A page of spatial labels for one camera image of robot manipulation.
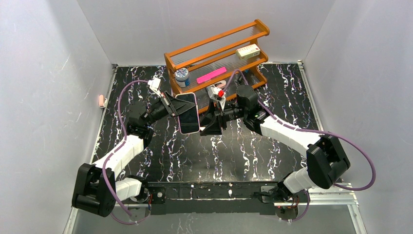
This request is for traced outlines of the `black smartphone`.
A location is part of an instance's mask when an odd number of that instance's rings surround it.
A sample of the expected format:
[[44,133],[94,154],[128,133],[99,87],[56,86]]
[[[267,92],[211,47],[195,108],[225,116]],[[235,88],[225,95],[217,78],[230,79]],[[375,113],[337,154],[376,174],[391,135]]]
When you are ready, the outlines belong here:
[[201,120],[200,120],[200,127],[201,127],[201,136],[210,135],[211,129],[213,129],[213,125],[215,122],[215,115],[214,113],[205,113]]

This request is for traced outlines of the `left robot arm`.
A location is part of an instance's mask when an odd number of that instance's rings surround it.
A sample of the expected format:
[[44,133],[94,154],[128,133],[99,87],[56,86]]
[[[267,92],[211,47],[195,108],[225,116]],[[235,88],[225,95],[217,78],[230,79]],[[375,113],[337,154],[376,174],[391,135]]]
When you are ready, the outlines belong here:
[[72,206],[107,217],[115,204],[122,205],[124,200],[141,195],[144,188],[142,177],[116,179],[130,161],[150,144],[153,136],[150,126],[169,115],[184,120],[197,118],[196,95],[185,93],[173,97],[163,92],[150,107],[140,101],[131,104],[126,118],[125,138],[101,159],[79,167]]

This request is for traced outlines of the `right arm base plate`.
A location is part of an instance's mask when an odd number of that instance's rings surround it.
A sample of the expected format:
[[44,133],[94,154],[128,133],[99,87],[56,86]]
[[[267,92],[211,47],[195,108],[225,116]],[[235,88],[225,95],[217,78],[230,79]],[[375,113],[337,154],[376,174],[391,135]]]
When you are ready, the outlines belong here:
[[254,192],[251,197],[258,198],[262,203],[291,201],[292,204],[290,206],[295,206],[297,201],[299,201],[295,193],[289,191],[282,182],[272,185],[265,184],[257,192]]

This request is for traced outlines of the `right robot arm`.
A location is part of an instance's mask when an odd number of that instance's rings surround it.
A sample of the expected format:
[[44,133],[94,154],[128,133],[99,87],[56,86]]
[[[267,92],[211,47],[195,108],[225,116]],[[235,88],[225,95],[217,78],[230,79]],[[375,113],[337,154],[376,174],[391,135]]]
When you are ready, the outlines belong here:
[[222,89],[211,85],[206,114],[201,118],[201,135],[221,135],[229,121],[241,119],[252,132],[269,137],[306,157],[306,166],[285,176],[263,196],[287,199],[302,190],[320,187],[329,189],[346,172],[351,163],[339,141],[332,135],[309,132],[275,117],[259,104],[252,87],[241,85],[236,103],[226,103]]

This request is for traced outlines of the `phone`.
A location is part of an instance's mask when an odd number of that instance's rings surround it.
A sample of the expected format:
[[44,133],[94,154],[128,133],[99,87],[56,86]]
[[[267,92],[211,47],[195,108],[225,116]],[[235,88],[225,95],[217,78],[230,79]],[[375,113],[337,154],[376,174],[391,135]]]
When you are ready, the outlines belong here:
[[195,107],[187,110],[178,116],[178,124],[180,132],[184,135],[193,134],[200,131],[199,114],[194,93],[182,93],[176,96],[179,100],[189,101],[195,104]]

